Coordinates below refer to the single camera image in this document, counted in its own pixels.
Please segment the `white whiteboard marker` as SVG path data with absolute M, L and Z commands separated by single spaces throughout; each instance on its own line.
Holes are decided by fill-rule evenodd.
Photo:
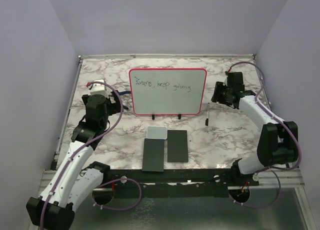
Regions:
M 209 120 L 210 120 L 210 103 L 207 103 L 205 126 L 209 126 Z

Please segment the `pink framed whiteboard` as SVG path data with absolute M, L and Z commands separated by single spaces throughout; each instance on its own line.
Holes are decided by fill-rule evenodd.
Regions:
M 201 111 L 204 68 L 133 68 L 128 73 L 136 115 L 196 115 Z

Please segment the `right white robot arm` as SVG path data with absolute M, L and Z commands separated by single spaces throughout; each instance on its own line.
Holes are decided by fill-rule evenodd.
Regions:
M 246 90 L 241 72 L 227 72 L 225 82 L 216 82 L 211 100 L 241 110 L 260 130 L 256 152 L 236 160 L 230 168 L 234 185 L 242 185 L 259 171 L 299 160 L 297 124 L 277 117 L 257 94 Z

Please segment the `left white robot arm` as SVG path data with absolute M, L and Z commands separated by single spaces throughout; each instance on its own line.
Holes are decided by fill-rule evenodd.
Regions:
M 107 127 L 109 116 L 122 115 L 124 111 L 119 93 L 113 91 L 111 95 L 114 103 L 101 94 L 82 96 L 85 115 L 73 130 L 71 143 L 60 167 L 39 197 L 31 197 L 27 201 L 26 209 L 33 225 L 41 229 L 69 229 L 72 225 L 76 201 L 83 196 L 78 193 L 70 199 L 76 179 L 101 139 L 113 130 L 113 126 Z

